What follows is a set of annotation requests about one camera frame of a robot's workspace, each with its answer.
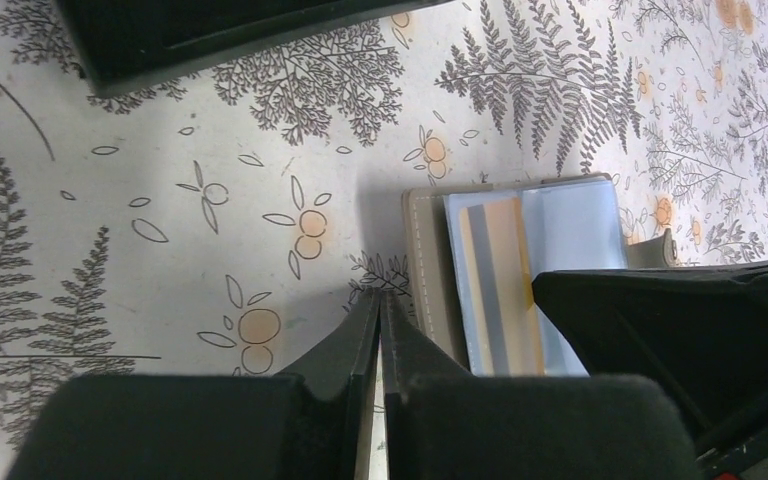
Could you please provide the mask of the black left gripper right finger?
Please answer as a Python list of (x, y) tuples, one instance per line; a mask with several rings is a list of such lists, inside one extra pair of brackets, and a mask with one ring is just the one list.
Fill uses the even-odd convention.
[(695, 479), (678, 410), (638, 376), (481, 377), (380, 298), (393, 479)]

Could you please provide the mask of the black plastic card tray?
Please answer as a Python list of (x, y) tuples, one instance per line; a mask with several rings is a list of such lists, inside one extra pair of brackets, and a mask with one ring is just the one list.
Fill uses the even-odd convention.
[(54, 2), (92, 92), (124, 95), (220, 63), (426, 1)]

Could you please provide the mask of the floral patterned table mat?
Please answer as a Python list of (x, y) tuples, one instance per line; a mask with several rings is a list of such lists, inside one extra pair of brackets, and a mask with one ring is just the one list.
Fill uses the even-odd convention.
[(595, 172), (628, 243), (768, 259), (768, 1), (449, 1), (109, 99), (0, 1), (0, 479), (74, 376), (269, 375), (369, 287), (422, 317), (405, 190)]

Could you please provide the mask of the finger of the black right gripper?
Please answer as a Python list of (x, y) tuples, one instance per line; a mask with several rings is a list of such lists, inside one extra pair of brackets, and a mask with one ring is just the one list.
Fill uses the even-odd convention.
[(532, 286), (586, 370), (657, 382), (698, 452), (768, 422), (768, 261), (550, 271)]

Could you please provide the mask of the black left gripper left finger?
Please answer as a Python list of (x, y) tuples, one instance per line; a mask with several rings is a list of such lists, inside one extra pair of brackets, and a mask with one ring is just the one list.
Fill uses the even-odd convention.
[(59, 387), (11, 479), (365, 479), (381, 293), (271, 376), (85, 375)]

